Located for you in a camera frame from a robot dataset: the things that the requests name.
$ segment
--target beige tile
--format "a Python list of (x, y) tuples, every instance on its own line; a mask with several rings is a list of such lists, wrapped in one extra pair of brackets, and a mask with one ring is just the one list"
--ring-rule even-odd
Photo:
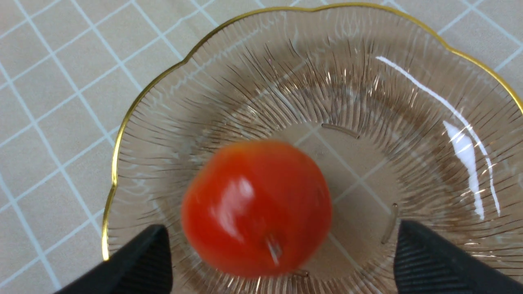
[(523, 99), (523, 52), (504, 66), (499, 74), (510, 84), (518, 96)]
[(328, 238), (302, 269), (308, 270), (311, 277), (319, 279), (342, 278), (355, 270), (350, 261)]
[(78, 98), (42, 119), (39, 125), (61, 163), (68, 161), (103, 135)]
[(401, 192), (396, 176), (397, 172), (390, 164), (383, 165), (365, 179), (365, 183), (383, 201), (385, 206), (392, 208), (393, 203), (398, 203), (405, 194)]
[(2, 86), (6, 82), (4, 74), (0, 73), (0, 86)]
[(112, 147), (103, 140), (66, 168), (93, 214), (105, 206), (111, 188), (111, 157)]
[(265, 5), (265, 7), (280, 7), (280, 6), (289, 6), (295, 0), (260, 0), (260, 2)]
[(490, 19), (499, 24), (508, 33), (523, 42), (523, 1), (521, 0), (486, 0), (480, 3), (477, 8), (486, 14)]
[(408, 14), (421, 20), (434, 31), (439, 31), (460, 15), (467, 6), (455, 0), (396, 0)]
[(495, 68), (517, 49), (500, 31), (472, 12), (441, 35), (451, 46)]
[(111, 138), (114, 142), (116, 142), (116, 137), (118, 136), (118, 131), (111, 134)]
[(122, 123), (124, 115), (140, 92), (126, 74), (117, 69), (83, 92), (106, 130)]
[(67, 285), (102, 262), (100, 237), (88, 225), (51, 251), (47, 258), (60, 283)]
[(7, 199), (7, 196), (5, 195), (4, 191), (2, 191), (0, 189), (0, 208), (2, 208), (8, 202), (9, 202), (9, 199)]
[(46, 55), (46, 48), (29, 24), (0, 39), (0, 62), (10, 77), (15, 77)]
[(37, 257), (27, 233), (12, 207), (0, 213), (0, 280), (5, 280)]
[(185, 57), (196, 43), (213, 29), (214, 26), (211, 22), (202, 13), (197, 13), (181, 22), (166, 37), (176, 50)]
[(153, 28), (132, 5), (111, 16), (98, 29), (121, 60), (157, 37)]
[(43, 264), (38, 261), (0, 289), (1, 293), (27, 294), (54, 292), (54, 286)]
[(2, 12), (2, 21), (0, 21), (0, 36), (25, 19), (20, 9), (18, 9), (18, 6), (16, 6), (14, 0), (0, 1), (0, 12)]
[(189, 1), (137, 0), (137, 4), (162, 32), (171, 28), (182, 17), (188, 16), (196, 10), (196, 6)]
[(200, 5), (200, 6), (203, 6), (211, 1), (213, 1), (213, 0), (196, 0), (196, 3), (198, 3), (198, 5)]
[(92, 31), (56, 56), (80, 89), (116, 65), (115, 59)]
[(96, 24), (123, 6), (128, 0), (76, 0), (89, 19)]
[(363, 2), (363, 3), (382, 4), (383, 0), (327, 0), (327, 3), (329, 3), (329, 4), (345, 3), (345, 2)]
[(179, 61), (165, 42), (158, 40), (126, 62), (126, 67), (140, 86), (145, 88), (159, 74)]
[(14, 197), (57, 168), (35, 129), (31, 128), (0, 148), (0, 174)]
[(388, 220), (389, 215), (358, 186), (334, 207), (331, 232), (356, 263), (363, 265), (382, 246)]
[(0, 90), (0, 97), (0, 142), (4, 142), (30, 121), (11, 87)]
[(44, 251), (87, 220), (62, 174), (36, 188), (18, 205)]
[(49, 4), (53, 3), (53, 0), (19, 0), (28, 15), (33, 15), (40, 10), (44, 9)]
[(381, 152), (365, 137), (355, 139), (340, 131), (325, 128), (321, 128), (318, 133), (360, 177), (384, 159)]
[(259, 8), (254, 1), (237, 1), (234, 3), (234, 9), (231, 9), (229, 0), (215, 0), (205, 11), (220, 25), (233, 17)]
[(316, 8), (323, 6), (324, 4), (320, 0), (301, 0), (294, 6), (305, 7), (305, 8)]
[(314, 135), (303, 140), (298, 148), (310, 156), (321, 169), (328, 183), (332, 199), (356, 182), (350, 172), (329, 152)]
[(271, 139), (295, 144), (303, 141), (306, 135), (311, 135), (309, 127), (304, 123), (289, 126), (281, 131), (275, 132)]
[(102, 212), (102, 213), (101, 213), (101, 214), (96, 218), (96, 223), (100, 226), (100, 228), (102, 227), (103, 220), (104, 220), (104, 213)]
[(89, 25), (71, 1), (60, 1), (33, 19), (51, 49), (71, 41)]
[(15, 86), (35, 118), (74, 94), (73, 88), (51, 58), (17, 79)]

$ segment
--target cherry tomato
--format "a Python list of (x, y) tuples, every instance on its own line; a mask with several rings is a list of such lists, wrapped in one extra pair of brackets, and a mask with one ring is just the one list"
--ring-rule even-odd
[(314, 161), (279, 141), (217, 151), (188, 188), (182, 227), (202, 260), (242, 277), (298, 269), (326, 238), (327, 183)]

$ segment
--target white grout line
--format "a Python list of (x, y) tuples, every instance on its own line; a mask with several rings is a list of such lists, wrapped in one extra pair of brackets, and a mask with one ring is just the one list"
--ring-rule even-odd
[(340, 202), (345, 196), (347, 196), (350, 192), (352, 192), (356, 187), (361, 185), (362, 182), (364, 182), (367, 178), (369, 178), (371, 175), (373, 175), (377, 170), (382, 168), (386, 163), (387, 159), (382, 160), (380, 163), (378, 163), (375, 167), (373, 167), (368, 173), (364, 174), (363, 177), (361, 177), (359, 180), (357, 180), (354, 184), (352, 184), (350, 187), (345, 189), (345, 191), (341, 192), (334, 200), (332, 201), (333, 204), (337, 204)]
[[(205, 3), (202, 8), (205, 8), (207, 5), (213, 3), (214, 0), (210, 1), (210, 2), (207, 2)], [(121, 6), (120, 8), (118, 8), (117, 10), (115, 10), (114, 12), (112, 12), (110, 15), (108, 15), (107, 17), (105, 17), (104, 19), (102, 19), (101, 21), (99, 21), (96, 25), (99, 25), (100, 23), (102, 23), (103, 21), (107, 20), (109, 18), (109, 16), (112, 16), (114, 15), (117, 11), (120, 11), (122, 9), (124, 9), (125, 7), (127, 7), (128, 5), (130, 5), (131, 2), (127, 2), (126, 4), (124, 4), (123, 6)], [(170, 33), (172, 30), (174, 30), (177, 26), (179, 26), (184, 20), (188, 19), (188, 18), (191, 18), (192, 16), (196, 15), (198, 13), (198, 10), (190, 13), (189, 15), (187, 16), (184, 16), (182, 18), (180, 18), (172, 27), (170, 27), (169, 29), (167, 29), (162, 35), (165, 36), (167, 35), (168, 33)], [(144, 51), (145, 49), (147, 49), (148, 47), (150, 47), (152, 44), (154, 44), (156, 41), (160, 40), (161, 36), (158, 36), (156, 37), (154, 40), (152, 40), (151, 42), (149, 42), (148, 44), (146, 44), (145, 46), (143, 46), (142, 48), (138, 49), (135, 53), (131, 54), (130, 56), (128, 56), (127, 58), (125, 58), (122, 62), (123, 63), (126, 63), (128, 62), (129, 60), (133, 59), (135, 56), (137, 56), (138, 54), (140, 54), (142, 51)], [(51, 56), (47, 56), (45, 57), (44, 59), (40, 60), (39, 63), (42, 63), (43, 61), (45, 61), (46, 59), (50, 58)], [(87, 90), (88, 88), (90, 88), (91, 86), (93, 86), (94, 84), (96, 84), (98, 81), (100, 81), (102, 78), (106, 77), (107, 75), (109, 75), (110, 73), (112, 73), (113, 71), (115, 71), (116, 69), (118, 69), (120, 66), (119, 65), (115, 65), (113, 66), (111, 69), (109, 69), (107, 72), (103, 73), (101, 76), (97, 77), (96, 79), (94, 79), (93, 81), (91, 81), (89, 84), (85, 85), (82, 89), (80, 89), (80, 93), (83, 93), (85, 90)], [(6, 82), (4, 83), (2, 86), (0, 86), (0, 89), (2, 89), (3, 87), (6, 87), (8, 86), (9, 83)], [(69, 102), (71, 99), (74, 98), (74, 96), (76, 96), (76, 93), (71, 95), (70, 97), (68, 97), (66, 100), (62, 101), (61, 103), (59, 103), (58, 105), (56, 105), (55, 107), (53, 107), (51, 110), (49, 110), (47, 113), (45, 113), (44, 115), (42, 115), (40, 118), (38, 118), (36, 120), (36, 122), (39, 122), (40, 120), (42, 120), (43, 118), (49, 116), (51, 113), (53, 113), (55, 110), (57, 110), (60, 106), (62, 106), (63, 104)], [(14, 134), (13, 136), (11, 136), (10, 138), (8, 138), (6, 141), (0, 143), (0, 147), (4, 146), (6, 143), (8, 143), (9, 141), (11, 141), (12, 139), (16, 138), (17, 136), (19, 136), (20, 134), (22, 134), (24, 131), (28, 130), (31, 126), (33, 126), (33, 124), (30, 124), (26, 127), (24, 127), (22, 130), (18, 131), (16, 134)]]
[(123, 62), (120, 60), (120, 58), (116, 55), (115, 51), (112, 49), (112, 47), (109, 45), (109, 43), (107, 42), (107, 40), (104, 38), (104, 36), (102, 36), (102, 34), (100, 33), (100, 31), (98, 30), (98, 28), (94, 25), (94, 23), (91, 21), (91, 19), (89, 19), (89, 17), (85, 14), (85, 12), (83, 11), (83, 9), (80, 7), (80, 5), (78, 5), (78, 3), (76, 2), (76, 0), (70, 0), (73, 5), (76, 7), (76, 10), (82, 15), (82, 17), (85, 19), (85, 21), (89, 24), (89, 27), (91, 28), (91, 30), (93, 30), (93, 32), (96, 34), (96, 36), (100, 39), (100, 41), (102, 42), (102, 44), (104, 44), (104, 47), (107, 49), (107, 51), (109, 51), (109, 53), (111, 54), (111, 56), (115, 59), (116, 63), (120, 66), (120, 68), (122, 68), (123, 72), (125, 72), (125, 74), (127, 75), (127, 77), (131, 80), (131, 82), (134, 84), (134, 86), (136, 87), (137, 90), (141, 91), (142, 90), (142, 86), (140, 86), (140, 84), (136, 81), (136, 79), (132, 76), (131, 72), (129, 72), (129, 70), (127, 69), (127, 67), (125, 67), (125, 65), (123, 65)]
[[(56, 57), (56, 55), (54, 54), (54, 52), (52, 51), (51, 47), (49, 46), (49, 44), (47, 44), (45, 38), (42, 36), (41, 32), (38, 30), (38, 28), (36, 27), (36, 25), (33, 23), (33, 21), (29, 18), (29, 16), (27, 15), (27, 12), (24, 10), (24, 8), (22, 7), (21, 3), (19, 0), (14, 0), (16, 5), (18, 6), (18, 8), (22, 11), (22, 13), (24, 14), (25, 18), (27, 18), (29, 24), (31, 25), (31, 27), (33, 28), (33, 30), (35, 31), (36, 35), (38, 36), (38, 38), (40, 39), (40, 41), (43, 43), (43, 45), (45, 46), (45, 48), (47, 49), (47, 51), (50, 53), (51, 55), (51, 58), (55, 61), (55, 63), (58, 65), (58, 67), (60, 68), (60, 70), (62, 71), (62, 73), (65, 75), (66, 79), (68, 80), (68, 82), (70, 83), (70, 85), (73, 87), (73, 89), (75, 90), (75, 92), (78, 94), (79, 98), (82, 100), (82, 102), (84, 103), (84, 105), (86, 106), (87, 110), (89, 111), (89, 114), (92, 116), (92, 118), (94, 119), (94, 121), (96, 122), (96, 124), (99, 126), (99, 128), (101, 129), (101, 131), (103, 132), (105, 138), (109, 141), (109, 142), (112, 142), (112, 139), (111, 137), (109, 136), (109, 134), (107, 133), (107, 131), (105, 130), (105, 128), (101, 125), (101, 122), (100, 120), (98, 119), (98, 117), (96, 117), (96, 115), (93, 115), (94, 112), (93, 110), (88, 106), (88, 104), (86, 105), (86, 101), (84, 99), (84, 97), (82, 96), (81, 93), (79, 93), (79, 90), (78, 90), (78, 87), (75, 85), (75, 83), (73, 82), (73, 80), (71, 79), (71, 77), (69, 76), (69, 74), (67, 73), (67, 71), (65, 70), (65, 68), (63, 67), (63, 65), (61, 64), (61, 62), (58, 60), (58, 58)], [(87, 216), (89, 217), (89, 219), (91, 220), (91, 223), (93, 224), (93, 226), (95, 227), (95, 229), (98, 231), (98, 232), (101, 232), (101, 228), (100, 226), (96, 223), (96, 220), (93, 218), (93, 215), (91, 214), (91, 212), (89, 211), (89, 208), (87, 207), (87, 205), (85, 204), (85, 201), (84, 199), (82, 198), (82, 195), (80, 195), (80, 193), (78, 192), (78, 190), (76, 189), (76, 186), (74, 185), (73, 181), (71, 180), (71, 178), (69, 177), (69, 174), (67, 174), (67, 172), (65, 171), (63, 165), (60, 163), (60, 160), (58, 159), (58, 157), (56, 156), (55, 152), (53, 151), (49, 141), (47, 140), (47, 138), (45, 137), (44, 133), (42, 132), (42, 130), (40, 129), (40, 126), (35, 122), (35, 118), (33, 117), (33, 115), (31, 114), (29, 108), (27, 107), (25, 101), (22, 99), (21, 95), (19, 94), (18, 90), (16, 89), (16, 87), (13, 85), (13, 81), (10, 79), (10, 77), (7, 75), (7, 72), (5, 71), (3, 65), (2, 65), (2, 71), (4, 73), (4, 76), (6, 77), (6, 79), (8, 80), (8, 82), (10, 82), (10, 85), (13, 89), (13, 92), (15, 93), (16, 97), (18, 98), (20, 104), (22, 104), (22, 107), (24, 108), (24, 111), (26, 112), (27, 116), (29, 117), (29, 120), (31, 121), (31, 123), (34, 124), (34, 127), (36, 129), (36, 131), (38, 132), (40, 138), (42, 139), (42, 142), (43, 144), (46, 146), (48, 152), (49, 152), (49, 155), (51, 156), (51, 158), (53, 159), (54, 163), (58, 166), (58, 169), (60, 170), (61, 174), (63, 175), (63, 177), (65, 178), (65, 181), (67, 182), (67, 184), (69, 185), (69, 187), (71, 188), (71, 190), (73, 191), (73, 194), (74, 196), (76, 197), (76, 199), (78, 200), (78, 202), (80, 203), (80, 206), (82, 206), (82, 209), (84, 210), (84, 212), (87, 214)]]
[(403, 13), (407, 13), (407, 11), (404, 10), (403, 7), (401, 7), (400, 4), (396, 3), (395, 0), (389, 0), (388, 2), (389, 2), (390, 4), (396, 6), (396, 8), (397, 8), (399, 11), (401, 11), (401, 12), (403, 12)]
[(361, 266), (354, 260), (354, 258), (352, 258), (352, 256), (347, 252), (345, 247), (343, 247), (341, 242), (338, 241), (338, 239), (334, 235), (332, 235), (332, 233), (328, 234), (328, 238), (331, 240), (331, 242), (334, 244), (334, 246), (336, 246), (336, 248), (338, 248), (338, 250), (342, 253), (342, 255), (346, 259), (349, 260), (350, 264), (352, 264), (353, 267), (355, 267), (357, 270), (361, 270)]
[(51, 156), (51, 158), (53, 159), (53, 162), (57, 165), (58, 169), (60, 170), (60, 172), (62, 173), (63, 177), (65, 178), (67, 184), (69, 185), (69, 187), (73, 191), (73, 194), (76, 197), (76, 199), (78, 200), (78, 202), (80, 203), (80, 206), (82, 206), (82, 208), (84, 209), (84, 212), (87, 214), (87, 216), (89, 218), (91, 218), (92, 223), (95, 226), (95, 229), (97, 229), (97, 231), (101, 231), (101, 229), (98, 226), (98, 224), (96, 223), (96, 221), (92, 218), (92, 215), (91, 215), (88, 207), (86, 206), (85, 201), (83, 200), (82, 196), (80, 195), (80, 193), (76, 189), (75, 185), (73, 184), (73, 181), (71, 180), (69, 175), (65, 172), (65, 169), (64, 169), (63, 165), (58, 160), (56, 154), (54, 153), (54, 151), (53, 151), (53, 149), (51, 147), (51, 145), (49, 144), (49, 141), (47, 140), (47, 138), (43, 134), (42, 130), (40, 129), (40, 126), (35, 122), (35, 118), (31, 114), (31, 111), (29, 111), (29, 108), (27, 107), (27, 104), (22, 99), (22, 96), (20, 95), (20, 93), (18, 92), (16, 87), (13, 85), (13, 81), (10, 79), (10, 77), (7, 74), (7, 72), (6, 72), (5, 68), (4, 68), (4, 66), (2, 65), (2, 63), (0, 63), (0, 71), (4, 74), (4, 76), (6, 77), (7, 81), (9, 82), (9, 85), (11, 86), (11, 89), (13, 90), (13, 93), (15, 94), (18, 102), (21, 104), (22, 108), (24, 109), (24, 112), (29, 117), (29, 120), (31, 121), (31, 124), (34, 126), (36, 132), (38, 133), (40, 139), (42, 140), (42, 143), (46, 147), (46, 149), (47, 149), (49, 155)]
[[(109, 132), (109, 134), (113, 134), (115, 133), (116, 131), (118, 131), (120, 129), (120, 127), (116, 127), (114, 128), (113, 130), (111, 130)], [(83, 155), (85, 155), (87, 152), (91, 151), (92, 149), (94, 149), (96, 146), (100, 145), (103, 141), (105, 140), (105, 137), (101, 137), (99, 138), (98, 140), (96, 140), (95, 142), (93, 142), (90, 146), (88, 146), (87, 148), (85, 148), (84, 150), (80, 151), (79, 154), (75, 155), (73, 158), (71, 158), (70, 160), (66, 161), (62, 166), (64, 168), (67, 168), (70, 164), (72, 164), (73, 162), (75, 162), (78, 158), (82, 157)], [(49, 175), (45, 176), (43, 179), (41, 179), (38, 183), (34, 184), (32, 187), (30, 187), (29, 189), (27, 189), (25, 192), (23, 192), (22, 194), (18, 195), (15, 200), (16, 201), (19, 201), (20, 199), (26, 197), (28, 194), (30, 194), (31, 192), (33, 192), (35, 189), (37, 189), (38, 187), (40, 187), (41, 185), (45, 184), (50, 178), (52, 178), (53, 176), (55, 176), (58, 172), (60, 172), (60, 170), (57, 168), (55, 169), (54, 171), (52, 171)]]
[[(93, 86), (94, 84), (96, 84), (98, 81), (100, 81), (102, 78), (106, 77), (107, 75), (109, 75), (111, 72), (113, 72), (114, 70), (116, 70), (118, 68), (117, 65), (115, 65), (113, 68), (109, 69), (107, 72), (103, 73), (101, 76), (97, 77), (96, 79), (94, 79), (93, 81), (91, 81), (89, 84), (85, 85), (85, 87), (83, 87), (82, 89), (80, 89), (80, 93), (83, 93), (84, 91), (86, 91), (88, 88), (90, 88), (91, 86)], [(47, 111), (45, 114), (43, 114), (41, 117), (37, 118), (35, 120), (35, 123), (39, 123), (42, 119), (50, 116), (53, 112), (55, 112), (56, 110), (58, 110), (60, 107), (62, 107), (64, 104), (66, 104), (67, 102), (71, 101), (72, 99), (74, 99), (74, 97), (76, 97), (76, 93), (69, 96), (68, 98), (66, 98), (65, 100), (61, 101), (60, 103), (56, 104), (53, 108), (51, 108), (51, 110)], [(25, 126), (23, 129), (19, 130), (18, 132), (16, 132), (14, 135), (12, 135), (11, 137), (7, 138), (4, 142), (0, 143), (0, 148), (2, 146), (4, 146), (5, 144), (9, 143), (10, 141), (12, 141), (13, 139), (15, 139), (16, 137), (18, 137), (19, 135), (23, 134), (25, 131), (27, 131), (28, 129), (30, 129), (32, 126), (34, 126), (33, 123), (30, 123), (29, 125)]]
[[(78, 95), (78, 97), (80, 98), (80, 101), (82, 102), (82, 104), (84, 104), (85, 108), (87, 109), (87, 112), (89, 113), (89, 115), (92, 117), (92, 119), (94, 120), (95, 124), (97, 125), (97, 127), (100, 129), (100, 131), (102, 131), (102, 133), (106, 136), (106, 139), (111, 142), (112, 139), (109, 137), (108, 133), (107, 133), (107, 130), (104, 128), (104, 126), (101, 124), (100, 120), (98, 119), (98, 117), (96, 116), (96, 114), (94, 113), (93, 109), (91, 108), (91, 106), (89, 105), (89, 103), (87, 103), (87, 101), (85, 100), (84, 96), (82, 95), (82, 93), (79, 92), (79, 89), (78, 87), (76, 86), (76, 84), (74, 83), (73, 79), (71, 78), (71, 76), (69, 75), (69, 73), (67, 72), (67, 70), (64, 68), (64, 66), (62, 65), (62, 63), (60, 62), (60, 60), (58, 59), (58, 57), (56, 57), (56, 53), (51, 49), (51, 47), (49, 46), (49, 44), (47, 43), (47, 41), (45, 40), (45, 38), (43, 37), (42, 33), (40, 32), (40, 30), (36, 27), (36, 25), (34, 24), (34, 22), (29, 18), (29, 15), (27, 14), (27, 12), (24, 10), (22, 4), (20, 3), (19, 0), (15, 0), (15, 3), (16, 5), (18, 5), (18, 8), (22, 11), (23, 15), (25, 16), (25, 18), (27, 18), (29, 24), (31, 25), (31, 27), (33, 28), (33, 30), (35, 31), (36, 35), (38, 36), (38, 38), (40, 39), (40, 41), (42, 42), (42, 44), (44, 45), (44, 47), (47, 49), (47, 51), (49, 52), (49, 55), (51, 56), (51, 58), (53, 59), (53, 61), (56, 63), (56, 65), (58, 66), (58, 68), (60, 69), (60, 71), (62, 72), (62, 74), (65, 76), (66, 80), (69, 82), (70, 86), (73, 88), (73, 90), (76, 92), (76, 94)], [(96, 28), (93, 27), (93, 23), (92, 22), (89, 22), (90, 26), (91, 26), (91, 29), (94, 29), (96, 31)]]
[(514, 37), (511, 33), (509, 33), (507, 30), (502, 28), (500, 25), (498, 25), (495, 21), (490, 19), (488, 16), (486, 16), (481, 10), (477, 9), (475, 5), (471, 5), (465, 0), (461, 0), (462, 3), (469, 6), (475, 13), (477, 13), (479, 16), (481, 16), (484, 20), (486, 20), (491, 26), (496, 28), (498, 31), (500, 31), (502, 34), (505, 35), (505, 37), (512, 40), (514, 43), (518, 44), (519, 46), (523, 46), (523, 42), (518, 40), (518, 38)]
[(201, 12), (203, 14), (203, 16), (205, 16), (206, 19), (208, 19), (213, 26), (217, 27), (218, 26), (218, 23), (207, 13), (207, 11), (205, 11), (205, 9), (203, 7), (200, 6), (200, 4), (198, 4), (198, 2), (196, 2), (195, 0), (189, 0), (195, 7), (196, 9)]
[(291, 3), (291, 5), (289, 6), (294, 6), (294, 5), (297, 5), (301, 0), (295, 0), (294, 2)]
[[(332, 148), (332, 146), (318, 133), (314, 132), (316, 137), (329, 149), (329, 151), (338, 159), (338, 161), (353, 175), (354, 178), (356, 178), (358, 181), (361, 181), (361, 177), (354, 171), (350, 165), (348, 165), (345, 160)], [(381, 198), (365, 183), (364, 181), (361, 181), (360, 183), (365, 190), (374, 198), (374, 200), (385, 210), (386, 213), (391, 214), (390, 208), (381, 200)]]
[[(96, 217), (100, 216), (102, 213), (104, 212), (103, 209), (100, 209), (97, 213), (95, 213), (94, 215)], [(82, 223), (80, 226), (78, 226), (76, 229), (74, 229), (73, 231), (71, 231), (69, 234), (67, 234), (66, 236), (62, 237), (58, 242), (56, 242), (54, 245), (52, 245), (51, 247), (49, 247), (47, 250), (45, 250), (43, 252), (43, 255), (44, 256), (47, 256), (49, 253), (51, 253), (54, 249), (56, 249), (58, 246), (62, 245), (63, 243), (65, 243), (67, 240), (69, 240), (71, 237), (73, 237), (76, 233), (78, 233), (81, 229), (85, 228), (88, 224), (89, 224), (89, 220), (86, 220), (84, 223)], [(12, 280), (16, 279), (19, 275), (23, 274), (26, 270), (28, 270), (31, 266), (33, 266), (35, 263), (37, 263), (38, 261), (40, 261), (41, 258), (40, 257), (36, 257), (34, 258), (33, 260), (31, 260), (30, 262), (28, 262), (26, 265), (24, 265), (22, 268), (20, 268), (19, 270), (17, 270), (16, 272), (14, 272), (12, 275), (10, 275), (8, 278), (6, 278), (4, 281), (0, 282), (0, 289), (7, 285), (9, 282), (11, 282)]]
[(33, 266), (35, 263), (37, 263), (38, 261), (40, 260), (39, 257), (36, 257), (34, 258), (33, 260), (31, 260), (30, 262), (28, 262), (26, 265), (24, 265), (23, 267), (21, 267), (19, 270), (17, 270), (16, 272), (14, 272), (12, 275), (10, 275), (9, 277), (7, 277), (7, 279), (5, 279), (3, 282), (0, 282), (0, 289), (7, 285), (9, 282), (11, 282), (12, 280), (14, 280), (16, 277), (18, 277), (19, 275), (23, 274), (26, 270), (28, 270), (31, 266)]
[[(104, 213), (104, 209), (100, 209), (98, 210), (94, 216), (95, 218), (99, 217), (102, 213)], [(84, 221), (84, 223), (82, 223), (81, 225), (79, 225), (76, 229), (72, 230), (69, 234), (65, 235), (63, 238), (61, 238), (58, 242), (56, 242), (53, 246), (49, 247), (48, 249), (46, 249), (43, 253), (45, 255), (48, 255), (49, 253), (51, 253), (53, 250), (55, 250), (56, 248), (58, 248), (58, 246), (62, 245), (63, 243), (65, 243), (67, 240), (69, 240), (72, 236), (76, 235), (79, 231), (81, 231), (83, 228), (85, 228), (88, 224), (90, 223), (89, 220), (86, 220)]]
[[(473, 6), (476, 6), (476, 5), (479, 5), (479, 3), (483, 2), (484, 0), (479, 0), (477, 1), (476, 3), (473, 4)], [(445, 31), (447, 31), (450, 27), (452, 27), (454, 24), (456, 24), (457, 22), (459, 22), (463, 17), (465, 17), (467, 14), (469, 14), (469, 12), (472, 11), (472, 7), (471, 6), (468, 6), (465, 11), (463, 11), (462, 13), (460, 13), (455, 19), (451, 20), (446, 26), (442, 27), (439, 31), (438, 31), (438, 35), (441, 35), (442, 33), (444, 33)]]
[(24, 227), (24, 230), (27, 233), (27, 236), (29, 237), (29, 240), (35, 247), (36, 253), (38, 254), (38, 257), (42, 261), (42, 264), (44, 268), (47, 271), (47, 274), (49, 275), (49, 278), (51, 279), (53, 286), (56, 290), (60, 289), (62, 286), (60, 285), (60, 282), (58, 281), (58, 278), (56, 277), (56, 274), (54, 273), (53, 269), (51, 268), (51, 264), (49, 264), (49, 261), (47, 260), (46, 256), (43, 254), (42, 247), (40, 246), (40, 243), (38, 243), (38, 240), (35, 237), (35, 234), (31, 230), (31, 227), (27, 223), (26, 218), (24, 217), (24, 214), (22, 213), (22, 210), (18, 206), (18, 204), (15, 202), (13, 195), (11, 194), (11, 191), (9, 188), (7, 188), (7, 185), (4, 182), (4, 178), (2, 175), (0, 175), (0, 188), (4, 191), (4, 194), (7, 196), (7, 199), (9, 199), (9, 202), (11, 203), (11, 206), (13, 207), (16, 215), (18, 216), (18, 219), (20, 220), (20, 223), (22, 224), (22, 227)]
[[(61, 0), (54, 0), (53, 2), (49, 3), (46, 7), (42, 8), (40, 11), (34, 13), (33, 15), (31, 15), (29, 18), (30, 19), (33, 19), (35, 18), (36, 16), (44, 13), (47, 9), (53, 7), (56, 3), (60, 2)], [(27, 19), (24, 19), (22, 22), (20, 22), (19, 24), (15, 25), (14, 27), (8, 29), (5, 33), (3, 33), (2, 35), (0, 35), (0, 40), (2, 38), (4, 38), (6, 35), (8, 35), (9, 33), (11, 33), (12, 31), (16, 30), (17, 28), (23, 26), (24, 24), (27, 23)]]
[[(109, 19), (111, 16), (115, 15), (116, 13), (120, 12), (121, 10), (123, 10), (124, 8), (126, 8), (127, 6), (129, 6), (131, 4), (131, 2), (127, 2), (125, 4), (123, 4), (122, 6), (118, 7), (115, 11), (111, 12), (110, 14), (108, 14), (107, 16), (105, 16), (104, 18), (102, 18), (99, 22), (95, 23), (95, 26), (98, 26), (100, 25), (102, 22), (106, 21), (107, 19)], [(73, 42), (75, 42), (76, 40), (78, 40), (79, 38), (83, 37), (84, 35), (86, 35), (88, 32), (91, 31), (91, 28), (88, 28), (86, 30), (84, 30), (83, 32), (81, 32), (80, 34), (78, 34), (76, 37), (74, 37), (73, 39), (71, 39), (70, 41), (68, 41), (67, 43), (65, 43), (64, 45), (61, 45), (58, 49), (56, 49), (54, 51), (55, 54), (57, 54), (58, 52), (62, 51), (63, 49), (65, 49), (67, 46), (71, 45)], [(29, 71), (31, 71), (32, 69), (34, 69), (35, 67), (37, 67), (38, 65), (40, 65), (41, 63), (43, 63), (44, 61), (46, 61), (47, 59), (51, 58), (51, 55), (47, 55), (46, 57), (42, 58), (40, 61), (38, 61), (37, 63), (33, 64), (32, 66), (30, 66), (29, 68), (27, 68), (26, 70), (24, 70), (23, 72), (19, 73), (17, 76), (13, 77), (13, 82), (16, 81), (17, 79), (19, 79), (20, 77), (22, 77), (23, 75), (25, 75), (26, 73), (28, 73)]]
[(158, 29), (158, 27), (154, 24), (154, 22), (150, 19), (150, 17), (145, 13), (145, 11), (143, 11), (142, 7), (138, 3), (136, 3), (135, 0), (132, 0), (131, 2), (134, 5), (134, 7), (138, 10), (138, 12), (140, 12), (140, 14), (145, 19), (145, 21), (147, 21), (147, 23), (151, 26), (151, 28), (153, 28), (153, 30), (156, 32), (156, 34), (164, 41), (164, 43), (174, 53), (174, 55), (176, 55), (176, 57), (178, 57), (178, 59), (182, 60), (184, 57), (180, 54), (180, 52), (178, 50), (176, 50), (176, 48), (174, 48), (174, 46), (169, 42), (169, 40), (167, 40), (165, 35), (162, 34), (160, 29)]
[(494, 69), (495, 72), (498, 72), (502, 68), (504, 68), (510, 61), (512, 61), (516, 56), (520, 55), (521, 52), (523, 52), (523, 46), (519, 47), (518, 50), (514, 51), (509, 57), (507, 57), (505, 60), (503, 60), (496, 68)]
[(265, 8), (265, 5), (260, 0), (254, 0), (254, 2), (256, 2), (260, 8)]

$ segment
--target tiled surface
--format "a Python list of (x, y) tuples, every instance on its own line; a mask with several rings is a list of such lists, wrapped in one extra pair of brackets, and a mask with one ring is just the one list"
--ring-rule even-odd
[[(0, 293), (51, 293), (101, 260), (101, 213), (115, 133), (149, 81), (231, 17), (266, 6), (338, 2), (0, 1)], [(424, 21), (523, 95), (520, 0), (369, 2)], [(303, 131), (300, 137), (304, 134), (310, 136), (298, 140), (304, 149), (346, 168), (324, 150), (326, 134)], [(358, 177), (346, 181), (345, 192), (370, 193), (362, 182), (375, 186), (374, 170), (355, 171)], [(385, 192), (373, 191), (377, 197)], [(348, 200), (341, 198), (339, 207)], [(380, 206), (347, 209), (363, 218)], [(343, 235), (336, 237), (344, 243)], [(325, 250), (339, 249), (338, 263), (327, 256), (312, 264), (347, 267), (340, 258), (352, 249), (332, 242)]]

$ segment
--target tabletop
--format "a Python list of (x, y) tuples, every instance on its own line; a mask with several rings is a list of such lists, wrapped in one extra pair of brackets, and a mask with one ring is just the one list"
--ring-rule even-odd
[[(219, 24), (338, 0), (0, 0), (0, 293), (101, 262), (116, 133), (138, 93)], [(367, 1), (408, 13), (523, 96), (521, 0)]]

